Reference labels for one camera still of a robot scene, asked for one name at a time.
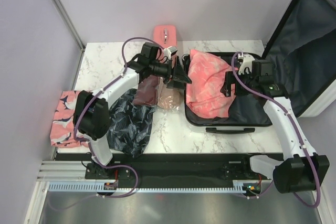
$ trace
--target pink cloth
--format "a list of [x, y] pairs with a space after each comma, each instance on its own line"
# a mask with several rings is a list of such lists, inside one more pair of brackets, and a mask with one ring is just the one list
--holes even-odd
[[[74, 139], [72, 121], [78, 94], [79, 91], [64, 91], [62, 93], [51, 126], [50, 140], [52, 146], [73, 148], [83, 145], [88, 147], [86, 142]], [[81, 139], [83, 135], [78, 132], [77, 137]]]
[[188, 76], [193, 83], [186, 87], [187, 106], [201, 118], [227, 118], [235, 96], [225, 97], [220, 90], [231, 66], [218, 56], [194, 49], [190, 60]]

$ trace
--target suitcase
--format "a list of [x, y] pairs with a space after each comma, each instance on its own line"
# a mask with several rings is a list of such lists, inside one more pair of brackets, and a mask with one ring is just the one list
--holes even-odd
[[[234, 54], [210, 53], [228, 64]], [[251, 55], [274, 64], [275, 82], [287, 89], [296, 117], [319, 115], [336, 99], [336, 0], [292, 0], [262, 56]], [[188, 72], [189, 55], [182, 61]], [[217, 134], [251, 133], [271, 125], [251, 94], [235, 98], [228, 118], [200, 118], [186, 103], [185, 116], [193, 129]]]

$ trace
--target red wire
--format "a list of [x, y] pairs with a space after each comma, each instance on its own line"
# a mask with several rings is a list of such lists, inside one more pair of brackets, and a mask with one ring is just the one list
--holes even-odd
[[261, 184], [261, 181], [262, 181], [262, 176], [259, 174], [259, 182], [258, 182], [257, 186], [259, 186]]

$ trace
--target white cable carrier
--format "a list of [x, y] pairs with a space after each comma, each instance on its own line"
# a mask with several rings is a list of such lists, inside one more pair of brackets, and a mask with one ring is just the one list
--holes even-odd
[[[50, 182], [49, 191], [71, 191], [71, 192], [121, 192], [127, 193], [132, 188], [118, 188], [111, 190], [105, 187], [106, 182]], [[243, 183], [234, 183], [233, 187], [217, 187], [217, 188], [138, 188], [137, 193], [229, 193], [242, 194]]]

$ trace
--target suitcase handle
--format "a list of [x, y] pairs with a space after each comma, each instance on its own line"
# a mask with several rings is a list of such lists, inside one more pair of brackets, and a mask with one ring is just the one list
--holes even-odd
[[243, 130], [218, 130], [217, 128], [205, 128], [205, 131], [207, 133], [236, 135], [236, 134], [253, 133], [256, 131], [256, 129], [255, 128], [244, 128]]

